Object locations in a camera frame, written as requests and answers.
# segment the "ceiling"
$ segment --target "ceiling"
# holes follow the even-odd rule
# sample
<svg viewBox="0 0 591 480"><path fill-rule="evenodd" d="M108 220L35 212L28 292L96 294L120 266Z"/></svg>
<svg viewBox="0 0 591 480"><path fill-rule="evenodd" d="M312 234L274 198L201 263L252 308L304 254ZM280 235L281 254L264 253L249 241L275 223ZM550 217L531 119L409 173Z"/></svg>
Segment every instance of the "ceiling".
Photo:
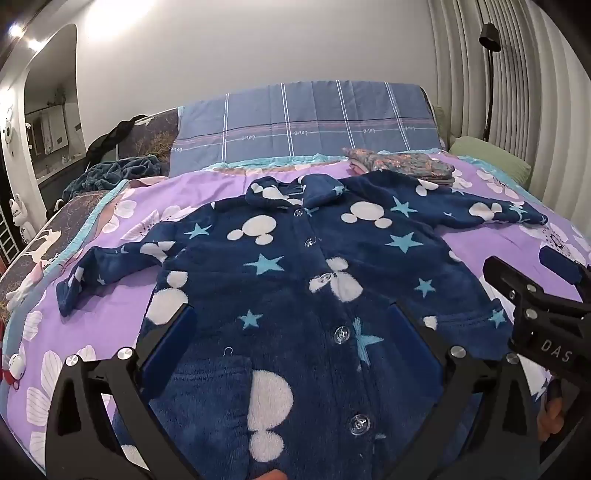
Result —
<svg viewBox="0 0 591 480"><path fill-rule="evenodd" d="M53 92L75 75L76 26L67 25L32 60L25 84L25 102L27 97Z"/></svg>
<svg viewBox="0 0 591 480"><path fill-rule="evenodd" d="M51 0L0 0L0 68L17 39L8 35L13 23L26 27Z"/></svg>

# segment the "mirror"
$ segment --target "mirror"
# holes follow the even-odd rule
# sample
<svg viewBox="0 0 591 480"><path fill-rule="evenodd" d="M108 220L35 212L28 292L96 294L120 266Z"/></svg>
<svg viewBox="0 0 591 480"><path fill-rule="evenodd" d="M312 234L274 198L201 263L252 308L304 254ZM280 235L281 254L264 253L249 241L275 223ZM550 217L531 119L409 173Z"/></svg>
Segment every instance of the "mirror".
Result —
<svg viewBox="0 0 591 480"><path fill-rule="evenodd" d="M27 140L40 187L86 154L76 91L76 34L75 25L62 28L31 62L25 84Z"/></svg>

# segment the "folded clothing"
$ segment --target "folded clothing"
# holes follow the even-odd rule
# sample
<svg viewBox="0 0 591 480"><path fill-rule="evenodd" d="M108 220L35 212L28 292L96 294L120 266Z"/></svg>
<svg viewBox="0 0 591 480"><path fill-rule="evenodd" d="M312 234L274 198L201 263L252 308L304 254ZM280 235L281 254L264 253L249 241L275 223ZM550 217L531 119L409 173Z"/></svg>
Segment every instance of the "folded clothing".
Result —
<svg viewBox="0 0 591 480"><path fill-rule="evenodd" d="M61 199L69 202L76 195L98 190L112 190L121 180L141 179L160 175L160 162L154 155L130 157L114 162L97 163L73 180Z"/></svg>
<svg viewBox="0 0 591 480"><path fill-rule="evenodd" d="M439 185L453 184L453 165L432 159L425 153L381 154L363 148L344 148L343 152L358 173L392 170Z"/></svg>

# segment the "lamp head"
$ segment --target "lamp head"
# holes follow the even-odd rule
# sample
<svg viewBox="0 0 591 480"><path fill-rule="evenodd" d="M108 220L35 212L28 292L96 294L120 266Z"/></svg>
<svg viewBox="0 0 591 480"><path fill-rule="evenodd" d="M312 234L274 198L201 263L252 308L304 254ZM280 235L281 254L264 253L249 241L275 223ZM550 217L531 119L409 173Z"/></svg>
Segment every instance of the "lamp head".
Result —
<svg viewBox="0 0 591 480"><path fill-rule="evenodd" d="M487 23L480 32L480 44L490 51L501 51L501 36L492 23Z"/></svg>

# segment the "light blue star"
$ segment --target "light blue star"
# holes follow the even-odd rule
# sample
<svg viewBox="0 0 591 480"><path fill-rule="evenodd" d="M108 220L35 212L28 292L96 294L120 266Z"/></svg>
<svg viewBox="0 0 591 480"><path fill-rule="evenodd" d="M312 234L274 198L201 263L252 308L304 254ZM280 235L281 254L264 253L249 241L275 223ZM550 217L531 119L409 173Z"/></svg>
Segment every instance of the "light blue star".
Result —
<svg viewBox="0 0 591 480"><path fill-rule="evenodd" d="M519 222L518 223L523 223L523 216L522 213L527 213L527 210L524 210L523 208L521 208L521 205L511 205L509 207L509 210L513 210L515 213L517 213L517 215L519 215Z"/></svg>
<svg viewBox="0 0 591 480"><path fill-rule="evenodd" d="M312 216L312 213L317 212L318 210L320 210L320 207L314 207L314 208L306 208L304 207L304 210L306 211L306 213L308 214L309 217Z"/></svg>
<svg viewBox="0 0 591 480"><path fill-rule="evenodd" d="M423 298L425 298L428 292L437 291L435 290L435 288L431 286L431 282L432 280L424 281L422 278L419 278L418 287L416 287L415 290L420 290L421 292L423 292Z"/></svg>
<svg viewBox="0 0 591 480"><path fill-rule="evenodd" d="M402 250L404 253L406 253L406 252L408 252L409 248L418 247L419 245L422 245L421 242L415 242L413 240L413 235L414 235L414 232L410 232L404 236L390 235L390 238L392 239L392 241L386 245L389 245L391 247L398 247L400 250Z"/></svg>
<svg viewBox="0 0 591 480"><path fill-rule="evenodd" d="M248 309L248 313L246 315L243 315L238 318L244 322L244 325L242 326L242 330L245 330L247 327L257 327L258 328L258 323L256 321L261 317L262 317L261 314L254 315L251 312L251 310Z"/></svg>
<svg viewBox="0 0 591 480"><path fill-rule="evenodd" d="M277 262L281 260L282 257L274 258L273 260L269 260L263 254L259 254L259 259L253 263L245 263L245 267L256 267L256 274L261 275L269 270L276 270L278 272L283 272L284 270L277 265Z"/></svg>
<svg viewBox="0 0 591 480"><path fill-rule="evenodd" d="M504 313L504 310L493 310L493 313L488 321L495 322L495 328L499 328L501 323L506 322Z"/></svg>
<svg viewBox="0 0 591 480"><path fill-rule="evenodd" d="M355 329L355 339L357 340L357 354L359 355L359 360L365 362L367 365L370 365L367 347L369 345L373 345L374 343L383 342L384 339L374 335L361 335L361 319L359 317L355 317L353 328Z"/></svg>
<svg viewBox="0 0 591 480"><path fill-rule="evenodd" d="M409 208L408 202L407 203L400 203L400 201L396 197L393 197L393 198L394 198L394 201L396 202L396 207L390 208L391 212L400 212L400 213L404 214L404 216L406 218L408 218L409 213L418 212L418 210L413 210L412 208Z"/></svg>
<svg viewBox="0 0 591 480"><path fill-rule="evenodd" d="M195 222L195 228L193 229L192 232L186 232L185 235L191 235L189 237L189 240L195 238L198 235L209 235L209 233L207 233L207 231L211 228L212 226L207 226L205 228L201 228L199 226L199 224L197 222Z"/></svg>

